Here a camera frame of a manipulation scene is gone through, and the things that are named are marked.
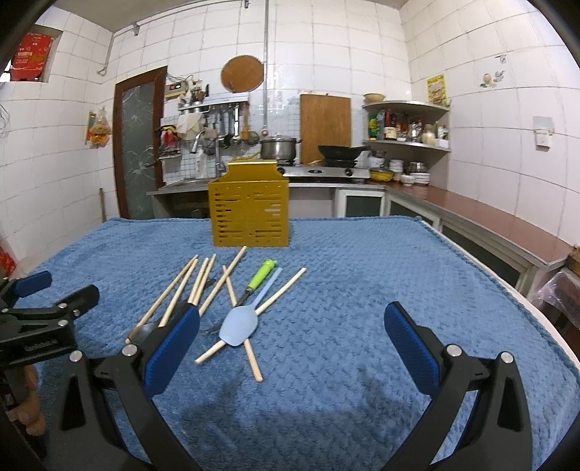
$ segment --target silver screw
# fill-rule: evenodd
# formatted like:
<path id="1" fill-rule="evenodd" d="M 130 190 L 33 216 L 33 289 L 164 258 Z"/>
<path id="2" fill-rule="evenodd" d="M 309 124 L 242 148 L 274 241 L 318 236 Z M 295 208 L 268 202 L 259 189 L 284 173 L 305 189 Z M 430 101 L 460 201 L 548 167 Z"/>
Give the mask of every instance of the silver screw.
<path id="1" fill-rule="evenodd" d="M 137 353 L 137 346 L 134 343 L 129 343 L 123 347 L 121 353 L 126 357 L 132 357 Z"/>
<path id="2" fill-rule="evenodd" d="M 69 359 L 70 361 L 73 361 L 73 362 L 75 362 L 75 363 L 76 363 L 77 361 L 80 361 L 80 360 L 81 360 L 81 358 L 82 358 L 82 352 L 81 352 L 80 350 L 75 350 L 75 351 L 74 351 L 74 352 L 72 352 L 72 353 L 69 355 L 69 357 L 68 357 L 68 359 Z"/>
<path id="3" fill-rule="evenodd" d="M 447 353 L 452 357 L 459 357 L 463 353 L 463 350 L 458 345 L 449 345 L 447 347 Z"/>
<path id="4" fill-rule="evenodd" d="M 504 363 L 513 363 L 513 355 L 509 352 L 503 352 L 499 357 Z"/>

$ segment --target green handle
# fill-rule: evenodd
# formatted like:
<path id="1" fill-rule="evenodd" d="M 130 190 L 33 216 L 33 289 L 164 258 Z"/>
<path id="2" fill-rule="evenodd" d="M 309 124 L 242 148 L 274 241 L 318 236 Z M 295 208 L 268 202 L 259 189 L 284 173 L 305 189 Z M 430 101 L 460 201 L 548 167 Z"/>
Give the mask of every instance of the green handle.
<path id="1" fill-rule="evenodd" d="M 262 266 L 260 267 L 258 272 L 254 275 L 254 278 L 252 278 L 252 281 L 248 283 L 248 288 L 252 288 L 253 290 L 255 290 L 258 286 L 260 286 L 262 284 L 262 281 L 264 281 L 268 277 L 268 275 L 272 270 L 274 270 L 276 265 L 278 265 L 278 262 L 276 262 L 276 260 L 266 260 L 264 263 L 262 263 Z"/>

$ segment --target rectangular wooden cutting board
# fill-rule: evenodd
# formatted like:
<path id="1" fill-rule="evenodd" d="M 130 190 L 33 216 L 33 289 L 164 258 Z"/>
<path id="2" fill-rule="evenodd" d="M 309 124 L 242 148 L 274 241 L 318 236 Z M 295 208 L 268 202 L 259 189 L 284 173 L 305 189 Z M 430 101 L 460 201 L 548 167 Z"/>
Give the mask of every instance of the rectangular wooden cutting board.
<path id="1" fill-rule="evenodd" d="M 350 98 L 300 95 L 300 138 L 303 164 L 324 158 L 318 146 L 350 147 Z"/>

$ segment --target yellow plastic basket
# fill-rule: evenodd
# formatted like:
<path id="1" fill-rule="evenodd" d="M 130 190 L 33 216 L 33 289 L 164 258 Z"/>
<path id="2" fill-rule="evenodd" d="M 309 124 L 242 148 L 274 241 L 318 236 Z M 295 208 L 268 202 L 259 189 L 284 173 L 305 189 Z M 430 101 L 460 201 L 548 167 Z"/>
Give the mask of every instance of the yellow plastic basket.
<path id="1" fill-rule="evenodd" d="M 215 246 L 288 246 L 288 180 L 275 160 L 230 162 L 208 189 Z"/>

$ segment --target blue blanket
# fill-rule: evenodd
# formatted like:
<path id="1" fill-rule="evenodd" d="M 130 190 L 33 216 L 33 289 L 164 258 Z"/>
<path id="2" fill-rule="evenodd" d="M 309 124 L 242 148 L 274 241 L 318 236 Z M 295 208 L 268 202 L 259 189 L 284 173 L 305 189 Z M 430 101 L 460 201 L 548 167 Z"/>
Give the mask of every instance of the blue blanket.
<path id="1" fill-rule="evenodd" d="M 217 252 L 217 278 L 237 251 L 213 247 L 207 220 L 111 220 L 39 267 L 52 272 L 52 287 L 19 306 L 49 305 L 94 283 L 101 301 L 75 323 L 79 347 L 89 356 L 116 353 L 194 254 Z M 289 247 L 248 249 L 232 275 L 238 296 L 266 258 L 284 269 L 271 293 L 301 267 L 308 271 L 260 317 L 252 336 L 264 382 L 254 381 L 241 347 L 195 365 L 216 341 L 200 333 L 155 398 L 206 471 L 380 469 L 429 403 L 385 333 L 383 311 L 393 300 L 443 344 L 480 357 L 514 353 L 530 408 L 534 469 L 579 411 L 578 371 L 557 343 L 496 281 L 417 220 L 292 220 Z M 202 328 L 229 309 L 223 289 Z M 65 361 L 42 365 L 47 410 Z M 438 458 L 452 452 L 472 402 L 470 394 Z M 130 449 L 143 456 L 114 399 L 113 409 Z"/>

